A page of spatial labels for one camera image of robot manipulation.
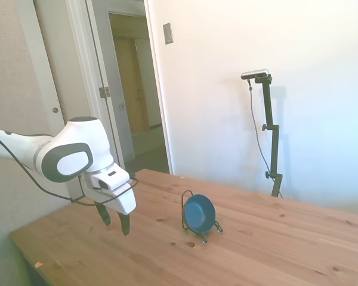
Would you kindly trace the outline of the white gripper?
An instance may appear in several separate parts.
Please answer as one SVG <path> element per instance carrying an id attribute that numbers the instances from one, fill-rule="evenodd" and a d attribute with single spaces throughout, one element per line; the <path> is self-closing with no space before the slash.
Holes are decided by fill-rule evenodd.
<path id="1" fill-rule="evenodd" d="M 83 175 L 84 193 L 95 202 L 95 207 L 106 226 L 111 224 L 107 207 L 118 212 L 122 233 L 127 236 L 131 229 L 129 214 L 136 208 L 136 200 L 128 177 L 116 175 Z"/>

